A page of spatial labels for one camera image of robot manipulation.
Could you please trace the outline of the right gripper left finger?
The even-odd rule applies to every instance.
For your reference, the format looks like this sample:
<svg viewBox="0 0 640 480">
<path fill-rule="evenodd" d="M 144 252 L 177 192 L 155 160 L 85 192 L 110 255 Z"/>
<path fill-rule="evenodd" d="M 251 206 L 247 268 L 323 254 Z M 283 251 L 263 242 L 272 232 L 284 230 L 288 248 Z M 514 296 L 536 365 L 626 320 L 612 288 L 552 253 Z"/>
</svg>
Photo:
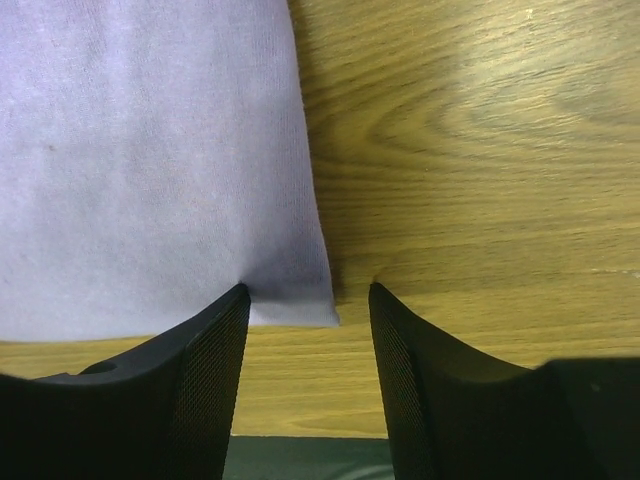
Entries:
<svg viewBox="0 0 640 480">
<path fill-rule="evenodd" d="M 193 318 L 76 375 L 1 379 L 5 479 L 219 479 L 250 297 L 237 285 Z"/>
</svg>

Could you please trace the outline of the purple t shirt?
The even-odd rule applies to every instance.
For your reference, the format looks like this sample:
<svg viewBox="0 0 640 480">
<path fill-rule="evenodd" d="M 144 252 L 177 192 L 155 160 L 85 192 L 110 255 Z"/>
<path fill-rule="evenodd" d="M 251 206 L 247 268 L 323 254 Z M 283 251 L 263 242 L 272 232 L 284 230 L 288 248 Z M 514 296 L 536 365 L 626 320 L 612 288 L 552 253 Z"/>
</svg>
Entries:
<svg viewBox="0 0 640 480">
<path fill-rule="evenodd" d="M 1 337 L 339 322 L 284 1 L 1 5 Z"/>
</svg>

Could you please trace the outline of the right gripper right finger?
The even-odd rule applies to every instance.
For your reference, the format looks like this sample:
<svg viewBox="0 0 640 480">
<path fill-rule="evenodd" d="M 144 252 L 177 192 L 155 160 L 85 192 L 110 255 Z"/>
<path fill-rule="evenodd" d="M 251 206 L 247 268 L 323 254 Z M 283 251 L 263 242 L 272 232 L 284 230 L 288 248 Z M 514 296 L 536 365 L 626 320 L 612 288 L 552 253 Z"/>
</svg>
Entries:
<svg viewBox="0 0 640 480">
<path fill-rule="evenodd" d="M 488 355 L 369 290 L 399 479 L 635 479 L 639 361 L 563 358 L 528 369 Z"/>
</svg>

